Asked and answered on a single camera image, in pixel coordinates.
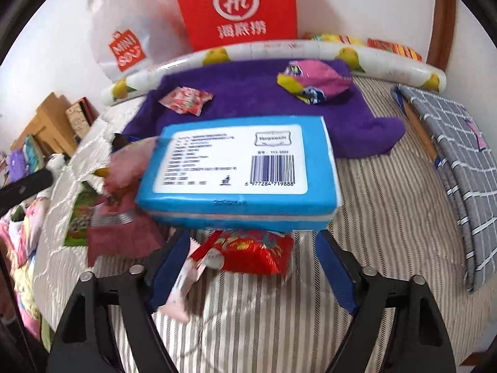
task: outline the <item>red snack package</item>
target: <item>red snack package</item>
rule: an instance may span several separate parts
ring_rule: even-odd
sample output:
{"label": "red snack package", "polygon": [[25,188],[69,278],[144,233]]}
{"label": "red snack package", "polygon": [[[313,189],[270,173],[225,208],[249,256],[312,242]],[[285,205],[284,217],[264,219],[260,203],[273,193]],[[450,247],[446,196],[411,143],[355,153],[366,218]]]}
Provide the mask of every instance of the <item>red snack package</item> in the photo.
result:
{"label": "red snack package", "polygon": [[159,102],[176,113],[192,113],[193,115],[200,116],[202,107],[207,101],[210,101],[212,97],[212,94],[205,91],[199,91],[195,88],[177,87]]}
{"label": "red snack package", "polygon": [[190,257],[207,268],[242,274],[286,275],[293,239],[263,230],[215,231]]}

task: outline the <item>blue gripper pad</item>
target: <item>blue gripper pad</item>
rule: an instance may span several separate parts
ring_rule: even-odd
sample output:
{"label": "blue gripper pad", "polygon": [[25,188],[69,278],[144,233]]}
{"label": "blue gripper pad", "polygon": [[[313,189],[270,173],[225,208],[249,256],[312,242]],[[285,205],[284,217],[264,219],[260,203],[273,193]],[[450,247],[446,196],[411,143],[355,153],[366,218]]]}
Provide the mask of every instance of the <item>blue gripper pad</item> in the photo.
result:
{"label": "blue gripper pad", "polygon": [[157,309],[166,303],[172,287],[175,285],[176,279],[180,274],[181,268],[188,257],[190,251],[190,234],[188,230],[184,230],[180,235],[176,245],[171,249],[168,257],[158,269],[153,278],[152,297],[148,300],[146,306],[150,313],[154,313]]}
{"label": "blue gripper pad", "polygon": [[[359,304],[355,298],[356,283],[347,269],[345,269],[344,264],[340,261],[338,254],[332,248],[329,239],[335,241],[327,230],[322,230],[317,234],[316,256],[330,283],[336,301],[340,307],[344,308],[349,314],[354,315],[359,308]],[[338,251],[345,253],[345,251],[339,248],[336,242],[335,245]]]}

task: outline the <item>haidilao logo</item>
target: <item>haidilao logo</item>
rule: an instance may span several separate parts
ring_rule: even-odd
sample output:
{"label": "haidilao logo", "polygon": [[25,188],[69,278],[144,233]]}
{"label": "haidilao logo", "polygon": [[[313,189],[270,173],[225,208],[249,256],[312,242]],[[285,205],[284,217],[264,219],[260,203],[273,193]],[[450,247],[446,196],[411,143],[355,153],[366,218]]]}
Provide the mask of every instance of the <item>haidilao logo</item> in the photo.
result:
{"label": "haidilao logo", "polygon": [[243,21],[252,17],[259,8],[259,0],[212,0],[214,9],[230,21]]}

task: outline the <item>wooden furniture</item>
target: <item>wooden furniture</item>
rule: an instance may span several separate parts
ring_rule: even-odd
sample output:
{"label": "wooden furniture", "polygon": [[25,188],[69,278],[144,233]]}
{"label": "wooden furniture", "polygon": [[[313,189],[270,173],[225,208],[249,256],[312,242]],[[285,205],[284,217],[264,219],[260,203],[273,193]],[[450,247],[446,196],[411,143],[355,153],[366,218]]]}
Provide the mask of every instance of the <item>wooden furniture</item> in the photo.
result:
{"label": "wooden furniture", "polygon": [[433,29],[426,62],[445,71],[456,25],[456,0],[435,0]]}
{"label": "wooden furniture", "polygon": [[66,117],[69,106],[63,95],[57,97],[52,92],[36,109],[36,115],[11,145],[11,150],[21,149],[26,136],[33,135],[44,155],[66,153],[72,156],[78,143],[74,140],[75,133]]}

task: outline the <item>yellow lemon pattern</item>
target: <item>yellow lemon pattern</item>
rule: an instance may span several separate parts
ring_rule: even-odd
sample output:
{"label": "yellow lemon pattern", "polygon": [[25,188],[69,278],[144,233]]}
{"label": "yellow lemon pattern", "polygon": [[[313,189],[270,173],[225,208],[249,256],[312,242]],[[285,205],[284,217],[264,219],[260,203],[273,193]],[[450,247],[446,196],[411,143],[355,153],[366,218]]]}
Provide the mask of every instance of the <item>yellow lemon pattern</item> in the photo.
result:
{"label": "yellow lemon pattern", "polygon": [[126,84],[126,78],[119,80],[112,87],[112,96],[114,97],[114,102],[118,99],[128,98],[128,94],[133,91],[136,91],[136,89]]}
{"label": "yellow lemon pattern", "polygon": [[358,71],[361,73],[366,73],[359,64],[359,55],[353,48],[340,49],[338,56],[336,56],[335,58],[339,58],[343,60],[345,63],[347,63],[350,71]]}
{"label": "yellow lemon pattern", "polygon": [[435,73],[431,73],[430,78],[424,82],[421,88],[428,91],[440,92],[440,77]]}
{"label": "yellow lemon pattern", "polygon": [[202,60],[202,66],[207,66],[209,64],[231,62],[228,52],[225,48],[216,48],[209,50],[204,59]]}

